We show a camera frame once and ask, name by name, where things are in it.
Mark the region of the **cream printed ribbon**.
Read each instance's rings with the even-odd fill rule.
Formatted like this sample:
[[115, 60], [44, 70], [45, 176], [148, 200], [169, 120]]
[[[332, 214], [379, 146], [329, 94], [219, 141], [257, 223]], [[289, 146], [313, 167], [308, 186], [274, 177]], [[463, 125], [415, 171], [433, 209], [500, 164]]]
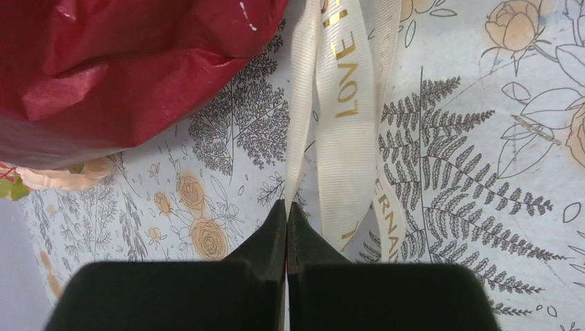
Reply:
[[304, 173], [313, 100], [317, 187], [324, 239], [344, 250], [367, 211], [379, 228], [380, 260], [395, 262], [406, 237], [406, 217], [384, 177], [378, 134], [397, 44], [401, 4], [375, 2], [370, 43], [358, 1], [307, 1], [292, 36], [284, 203], [293, 200]]

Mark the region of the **dark red wrapping paper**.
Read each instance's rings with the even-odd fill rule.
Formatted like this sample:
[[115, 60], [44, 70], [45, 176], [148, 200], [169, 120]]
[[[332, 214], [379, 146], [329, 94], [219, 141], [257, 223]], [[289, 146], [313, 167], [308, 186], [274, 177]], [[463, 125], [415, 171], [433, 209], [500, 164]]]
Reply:
[[2, 1], [1, 160], [54, 170], [141, 145], [204, 107], [285, 1]]

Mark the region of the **pink fake flower bouquet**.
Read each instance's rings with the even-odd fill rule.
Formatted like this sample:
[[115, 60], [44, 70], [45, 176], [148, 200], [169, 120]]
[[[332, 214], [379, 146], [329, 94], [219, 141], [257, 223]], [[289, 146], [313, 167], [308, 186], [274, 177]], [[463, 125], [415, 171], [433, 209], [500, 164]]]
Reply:
[[18, 201], [34, 190], [87, 190], [112, 174], [112, 161], [95, 159], [58, 170], [38, 170], [1, 163], [1, 198]]

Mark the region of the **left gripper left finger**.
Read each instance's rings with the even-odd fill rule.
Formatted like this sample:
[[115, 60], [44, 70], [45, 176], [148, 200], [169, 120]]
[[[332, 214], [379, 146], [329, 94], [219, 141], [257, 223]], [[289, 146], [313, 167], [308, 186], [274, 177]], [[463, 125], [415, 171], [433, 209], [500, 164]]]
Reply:
[[71, 278], [47, 330], [283, 330], [286, 213], [220, 261], [96, 262]]

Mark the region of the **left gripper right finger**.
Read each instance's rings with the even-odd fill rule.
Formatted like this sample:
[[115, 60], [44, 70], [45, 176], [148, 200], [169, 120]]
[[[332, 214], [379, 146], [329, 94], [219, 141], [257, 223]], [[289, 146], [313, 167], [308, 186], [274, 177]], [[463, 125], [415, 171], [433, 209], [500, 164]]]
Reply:
[[352, 263], [293, 204], [287, 222], [291, 330], [496, 330], [488, 299], [460, 265]]

